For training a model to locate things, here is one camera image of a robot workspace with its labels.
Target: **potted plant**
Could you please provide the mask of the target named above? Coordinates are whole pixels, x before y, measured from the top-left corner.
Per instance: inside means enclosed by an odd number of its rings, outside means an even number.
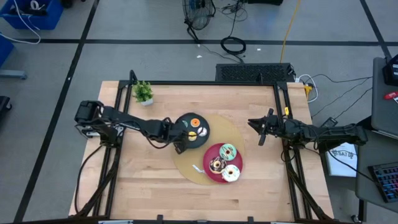
[[[140,102],[142,105],[147,106],[154,103],[154,95],[152,94],[149,82],[137,81],[132,90],[135,92],[133,97],[137,98],[137,102]]]

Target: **wooden table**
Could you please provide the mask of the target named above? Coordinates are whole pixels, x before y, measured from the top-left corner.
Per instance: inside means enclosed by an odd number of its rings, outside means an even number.
[[[113,106],[117,86],[118,82],[103,82],[98,99]],[[302,84],[289,83],[288,87],[294,118],[311,124]],[[155,149],[140,133],[127,130],[111,218],[153,220],[162,214],[165,220],[246,221],[253,216],[255,221],[294,221],[285,164],[280,159],[281,139],[268,137],[264,146],[258,146],[258,135],[247,124],[248,118],[261,118],[269,108],[275,109],[272,87],[153,85],[152,89],[154,104],[144,107],[131,98],[130,114],[142,119],[169,116],[173,121],[186,112],[224,116],[243,135],[244,172],[237,182],[228,185],[194,184],[175,168],[170,149]],[[90,139],[84,158],[98,144],[98,138]],[[83,170],[80,208],[97,187],[103,155],[104,150],[95,154]],[[302,150],[301,155],[308,191],[325,213],[333,217],[320,157],[307,150]],[[300,214],[304,217],[302,196],[297,192]],[[75,213],[73,206],[70,213]]]

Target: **food item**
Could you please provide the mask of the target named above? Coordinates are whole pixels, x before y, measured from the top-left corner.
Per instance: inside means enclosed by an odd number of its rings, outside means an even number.
[[[216,158],[213,158],[210,161],[210,171],[214,174],[220,174],[224,171],[225,167],[226,167],[226,162],[223,158],[221,158],[220,156],[217,156]]]
[[[228,165],[223,172],[223,179],[227,182],[236,181],[241,175],[241,171],[235,165]]]
[[[200,121],[199,121],[198,118],[193,118],[193,119],[191,120],[191,126],[192,126],[192,127],[197,128],[197,127],[199,127],[199,125],[200,125]]]
[[[198,134],[200,137],[205,137],[207,135],[207,129],[204,127],[198,128]]]
[[[231,144],[224,144],[220,147],[220,156],[226,161],[231,161],[235,159],[237,155],[237,150],[235,146]]]
[[[182,123],[185,125],[186,128],[188,127],[188,122],[182,120]]]
[[[188,133],[188,140],[189,141],[194,141],[194,140],[196,140],[197,139],[197,134],[194,132],[194,131],[190,131],[189,133]]]

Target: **red plate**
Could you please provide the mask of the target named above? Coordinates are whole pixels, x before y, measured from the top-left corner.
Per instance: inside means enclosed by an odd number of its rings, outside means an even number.
[[[209,167],[210,161],[215,157],[220,156],[220,147],[223,144],[225,143],[217,143],[212,145],[209,149],[207,149],[205,155],[203,156],[203,169],[205,170],[207,176],[210,177],[212,180],[218,183],[225,184],[228,182],[223,179],[223,176],[221,174],[212,173]],[[242,174],[243,160],[241,154],[238,151],[239,149],[236,150],[238,153],[235,159],[233,159],[232,161],[226,161],[226,165],[231,165],[231,164],[236,165],[236,167],[241,171]]]

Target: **keyboard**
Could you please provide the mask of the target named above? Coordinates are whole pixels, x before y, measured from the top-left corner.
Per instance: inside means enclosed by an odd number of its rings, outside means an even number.
[[[217,64],[216,81],[258,82],[259,74],[263,82],[294,82],[295,72],[290,63],[245,63]]]
[[[374,181],[378,186],[381,196],[386,203],[398,202],[398,162],[368,167]]]

